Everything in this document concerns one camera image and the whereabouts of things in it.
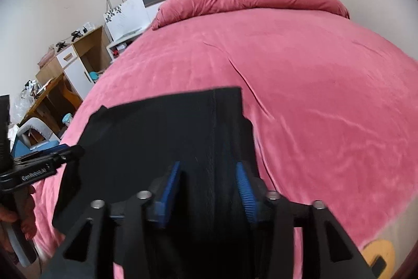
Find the chair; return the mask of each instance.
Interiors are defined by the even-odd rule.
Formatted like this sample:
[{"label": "chair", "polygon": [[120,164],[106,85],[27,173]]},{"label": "chair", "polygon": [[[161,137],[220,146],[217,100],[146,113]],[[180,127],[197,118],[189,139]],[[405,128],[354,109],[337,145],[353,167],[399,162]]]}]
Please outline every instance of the chair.
[{"label": "chair", "polygon": [[[29,129],[34,129],[40,133],[45,140],[35,145],[31,145],[28,137],[24,135]],[[45,150],[59,145],[61,140],[52,132],[52,130],[36,117],[30,118],[25,124],[23,124],[15,139],[12,155],[14,158],[29,154],[33,151]]]}]

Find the metal screw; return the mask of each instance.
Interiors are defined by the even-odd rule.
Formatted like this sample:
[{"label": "metal screw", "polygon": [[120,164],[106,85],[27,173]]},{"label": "metal screw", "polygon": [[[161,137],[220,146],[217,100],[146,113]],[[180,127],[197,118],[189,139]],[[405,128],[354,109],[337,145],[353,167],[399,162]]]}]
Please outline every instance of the metal screw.
[{"label": "metal screw", "polygon": [[314,206],[316,209],[324,209],[327,206],[325,206],[325,204],[321,201],[321,200],[316,200],[312,203],[312,206]]},{"label": "metal screw", "polygon": [[268,191],[266,194],[267,199],[269,200],[279,200],[280,199],[280,194],[277,193],[276,191]]},{"label": "metal screw", "polygon": [[103,200],[95,200],[91,202],[91,207],[93,208],[102,208],[105,205]]},{"label": "metal screw", "polygon": [[149,199],[152,193],[150,191],[140,191],[136,196],[138,199]]}]

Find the white drawer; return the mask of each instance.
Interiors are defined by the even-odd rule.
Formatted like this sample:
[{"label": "white drawer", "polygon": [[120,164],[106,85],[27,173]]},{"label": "white drawer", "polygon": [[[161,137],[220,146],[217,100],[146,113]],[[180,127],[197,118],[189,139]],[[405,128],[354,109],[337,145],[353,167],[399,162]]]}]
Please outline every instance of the white drawer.
[{"label": "white drawer", "polygon": [[77,54],[72,45],[62,50],[57,56],[57,60],[61,67],[64,69],[67,65],[69,65],[73,60],[76,60]]}]

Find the black fabric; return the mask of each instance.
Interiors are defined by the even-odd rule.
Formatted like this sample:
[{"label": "black fabric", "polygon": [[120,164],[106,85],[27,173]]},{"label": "black fabric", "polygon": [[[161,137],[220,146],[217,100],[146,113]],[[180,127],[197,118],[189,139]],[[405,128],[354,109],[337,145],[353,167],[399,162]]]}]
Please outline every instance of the black fabric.
[{"label": "black fabric", "polygon": [[187,260],[187,272],[200,278],[251,277],[251,237],[235,167],[247,161],[257,176],[258,170],[239,88],[102,107],[78,143],[85,155],[79,164],[67,165],[54,212],[60,232],[66,234],[91,201],[125,201],[180,161],[180,192],[167,234]]}]

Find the pink blanket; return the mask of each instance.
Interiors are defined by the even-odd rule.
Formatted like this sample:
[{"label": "pink blanket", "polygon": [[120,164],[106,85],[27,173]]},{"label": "pink blanket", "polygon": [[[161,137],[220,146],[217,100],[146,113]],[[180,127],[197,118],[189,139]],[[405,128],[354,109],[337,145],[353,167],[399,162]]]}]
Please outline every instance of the pink blanket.
[{"label": "pink blanket", "polygon": [[[250,6],[240,1],[238,11],[237,0],[208,1],[168,0],[153,23],[161,28],[106,71],[63,142],[77,143],[101,105],[240,86],[268,186],[292,201],[325,201],[362,247],[417,190],[417,63],[344,18],[338,0],[288,0],[290,8],[310,10],[246,0]],[[51,221],[62,172],[39,183],[35,197],[36,242],[49,255],[61,241]]]}]

